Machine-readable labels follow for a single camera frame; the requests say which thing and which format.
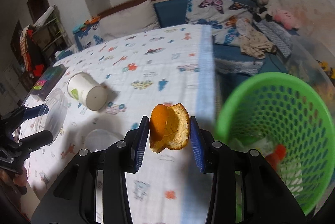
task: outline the white patterned tablecloth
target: white patterned tablecloth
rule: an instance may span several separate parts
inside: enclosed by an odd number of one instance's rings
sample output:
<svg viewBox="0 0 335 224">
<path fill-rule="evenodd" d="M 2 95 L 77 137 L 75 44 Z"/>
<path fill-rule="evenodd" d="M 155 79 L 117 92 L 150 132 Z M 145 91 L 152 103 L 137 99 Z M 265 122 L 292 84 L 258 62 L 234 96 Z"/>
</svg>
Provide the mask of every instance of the white patterned tablecloth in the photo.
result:
<svg viewBox="0 0 335 224">
<path fill-rule="evenodd" d="M 179 102 L 200 126 L 214 121 L 210 26 L 185 24 L 126 36 L 66 57 L 55 66 L 60 64 L 68 67 L 55 86 L 68 99 L 64 125 L 52 145 L 33 152 L 25 162 L 28 182 L 40 199 L 94 129 L 108 130 L 123 139 L 138 127 L 143 115 L 150 117 L 157 104 Z M 82 71 L 108 90 L 100 111 L 87 109 L 67 93 L 71 76 Z M 40 104 L 32 96 L 26 101 L 29 107 Z M 22 124 L 20 138 L 34 133 L 35 122 Z M 194 167 L 190 144 L 160 154 L 147 144 L 140 171 L 126 174 L 133 222 L 204 223 L 211 181 Z"/>
</svg>

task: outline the basket rim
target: basket rim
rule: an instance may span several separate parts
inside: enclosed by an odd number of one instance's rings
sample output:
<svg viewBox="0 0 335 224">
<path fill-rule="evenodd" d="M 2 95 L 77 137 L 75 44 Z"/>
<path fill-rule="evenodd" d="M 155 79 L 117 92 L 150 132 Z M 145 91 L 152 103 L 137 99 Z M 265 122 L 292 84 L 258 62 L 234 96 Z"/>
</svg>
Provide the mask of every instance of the basket rim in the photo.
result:
<svg viewBox="0 0 335 224">
<path fill-rule="evenodd" d="M 226 100 L 226 102 L 224 103 L 218 117 L 217 117 L 217 122 L 216 122 L 216 127 L 215 127 L 215 135 L 216 137 L 219 137 L 220 141 L 222 141 L 223 143 L 227 144 L 228 140 L 229 140 L 229 129 L 231 127 L 232 124 L 232 118 L 233 116 L 236 114 L 236 112 L 238 111 L 238 106 L 240 104 L 240 102 L 242 101 L 242 99 L 244 98 L 244 96 L 246 94 L 249 93 L 250 91 L 250 87 L 253 87 L 255 84 L 262 82 L 266 79 L 269 78 L 276 78 L 276 79 L 282 79 L 283 81 L 288 81 L 291 83 L 297 83 L 299 84 L 299 86 L 302 86 L 304 89 L 308 90 L 311 94 L 314 94 L 314 96 L 316 98 L 319 99 L 320 104 L 322 105 L 322 107 L 324 108 L 324 110 L 326 111 L 326 116 L 322 117 L 324 122 L 327 122 L 330 124 L 330 128 L 331 128 L 331 132 L 333 132 L 333 135 L 328 137 L 328 141 L 331 142 L 330 147 L 334 147 L 334 151 L 335 151 L 335 126 L 333 123 L 333 119 L 330 115 L 330 112 L 326 106 L 326 104 L 324 103 L 324 101 L 321 99 L 321 97 L 319 96 L 319 94 L 314 91 L 314 89 L 309 86 L 309 84 L 305 83 L 304 81 L 302 81 L 301 79 L 294 77 L 292 75 L 286 74 L 286 73 L 282 73 L 282 72 L 265 72 L 265 73 L 261 73 L 261 74 L 257 74 L 249 79 L 247 79 L 246 81 L 244 81 L 242 84 L 240 84 L 237 88 L 235 88 L 235 90 L 231 93 L 231 95 L 228 97 L 228 99 Z M 335 154 L 330 153 L 330 164 L 332 166 L 335 166 Z M 330 172 L 328 175 L 326 175 L 325 177 L 325 181 L 328 183 L 325 183 L 324 186 L 322 187 L 322 191 L 320 191 L 320 193 L 314 197 L 315 199 L 315 203 L 310 205 L 310 206 L 306 206 L 306 208 L 304 209 L 304 213 L 307 215 L 310 213 L 310 211 L 314 208 L 314 206 L 316 205 L 316 203 L 320 200 L 320 198 L 322 197 L 323 193 L 325 192 L 326 188 L 328 187 L 328 184 L 331 180 L 333 172 Z"/>
</svg>

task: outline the green leaf logo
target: green leaf logo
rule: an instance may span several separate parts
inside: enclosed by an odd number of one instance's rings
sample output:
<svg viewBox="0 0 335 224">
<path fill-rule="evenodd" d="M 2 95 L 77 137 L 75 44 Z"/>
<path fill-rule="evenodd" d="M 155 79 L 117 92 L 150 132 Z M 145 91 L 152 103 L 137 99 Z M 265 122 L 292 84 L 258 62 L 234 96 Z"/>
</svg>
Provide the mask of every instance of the green leaf logo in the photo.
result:
<svg viewBox="0 0 335 224">
<path fill-rule="evenodd" d="M 77 89 L 73 89 L 71 91 L 72 96 L 76 99 L 79 100 L 79 96 L 78 96 L 78 90 Z"/>
</svg>

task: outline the butterfly pillow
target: butterfly pillow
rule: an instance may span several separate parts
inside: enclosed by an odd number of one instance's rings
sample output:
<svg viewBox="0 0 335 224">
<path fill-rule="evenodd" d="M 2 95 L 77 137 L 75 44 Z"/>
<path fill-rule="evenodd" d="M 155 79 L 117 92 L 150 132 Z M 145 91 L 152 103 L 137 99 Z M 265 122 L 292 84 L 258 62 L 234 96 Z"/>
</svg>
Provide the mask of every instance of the butterfly pillow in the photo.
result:
<svg viewBox="0 0 335 224">
<path fill-rule="evenodd" d="M 249 6 L 232 0 L 188 0 L 186 22 L 212 26 L 215 44 L 239 46 L 236 22 L 252 20 Z"/>
</svg>

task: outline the pink butterfly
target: pink butterfly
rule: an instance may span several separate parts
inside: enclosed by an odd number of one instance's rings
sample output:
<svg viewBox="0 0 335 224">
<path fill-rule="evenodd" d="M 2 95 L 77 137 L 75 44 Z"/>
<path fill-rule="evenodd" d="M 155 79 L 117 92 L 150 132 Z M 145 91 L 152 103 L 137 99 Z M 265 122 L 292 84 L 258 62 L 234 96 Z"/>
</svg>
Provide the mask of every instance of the pink butterfly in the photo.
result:
<svg viewBox="0 0 335 224">
<path fill-rule="evenodd" d="M 208 6 L 214 6 L 220 13 L 223 14 L 222 8 L 223 2 L 221 0 L 204 0 L 198 7 L 205 8 Z"/>
</svg>

